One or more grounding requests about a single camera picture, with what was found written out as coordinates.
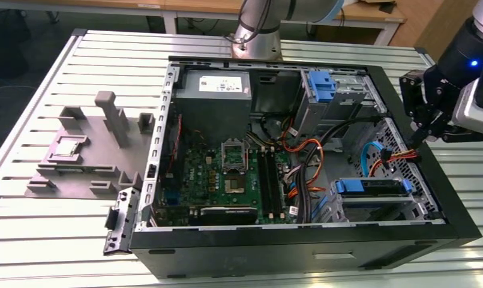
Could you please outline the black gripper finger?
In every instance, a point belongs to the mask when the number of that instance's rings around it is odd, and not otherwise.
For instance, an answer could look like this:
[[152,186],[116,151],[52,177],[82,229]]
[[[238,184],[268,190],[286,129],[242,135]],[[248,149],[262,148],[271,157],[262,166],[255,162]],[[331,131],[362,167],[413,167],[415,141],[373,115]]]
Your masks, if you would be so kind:
[[447,98],[437,105],[422,100],[421,143],[438,139],[446,143],[483,142],[482,133],[453,123],[455,104],[455,98]]
[[422,70],[413,70],[399,78],[405,112],[415,124],[414,134],[409,140],[411,148],[418,148],[429,137],[426,128],[430,125],[430,109],[423,99],[423,74]]

